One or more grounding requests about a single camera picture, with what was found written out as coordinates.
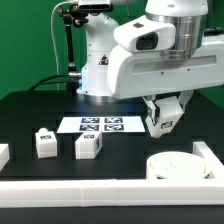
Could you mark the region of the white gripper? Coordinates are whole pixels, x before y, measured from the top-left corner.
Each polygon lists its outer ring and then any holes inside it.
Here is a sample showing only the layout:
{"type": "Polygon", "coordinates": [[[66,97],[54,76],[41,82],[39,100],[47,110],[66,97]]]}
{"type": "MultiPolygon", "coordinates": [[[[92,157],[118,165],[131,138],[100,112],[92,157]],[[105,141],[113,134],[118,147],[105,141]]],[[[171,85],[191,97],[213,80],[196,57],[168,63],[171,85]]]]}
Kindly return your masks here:
{"type": "MultiPolygon", "coordinates": [[[[118,99],[182,91],[178,102],[185,108],[194,89],[224,84],[224,35],[207,36],[186,60],[163,60],[159,52],[130,53],[116,46],[109,57],[107,86],[118,99]]],[[[143,98],[153,125],[159,107],[143,98]]]]}

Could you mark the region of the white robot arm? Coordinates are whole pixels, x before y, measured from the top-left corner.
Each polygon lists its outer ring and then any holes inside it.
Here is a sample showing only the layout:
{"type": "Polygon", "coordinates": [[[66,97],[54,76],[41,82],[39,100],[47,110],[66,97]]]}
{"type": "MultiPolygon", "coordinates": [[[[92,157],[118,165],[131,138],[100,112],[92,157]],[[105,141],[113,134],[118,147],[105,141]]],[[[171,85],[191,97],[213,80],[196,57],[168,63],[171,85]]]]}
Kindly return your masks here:
{"type": "Polygon", "coordinates": [[[208,0],[148,0],[123,25],[104,10],[117,0],[80,0],[87,62],[77,92],[95,100],[141,97],[152,127],[174,124],[192,92],[224,84],[224,34],[205,33],[208,0]]]}

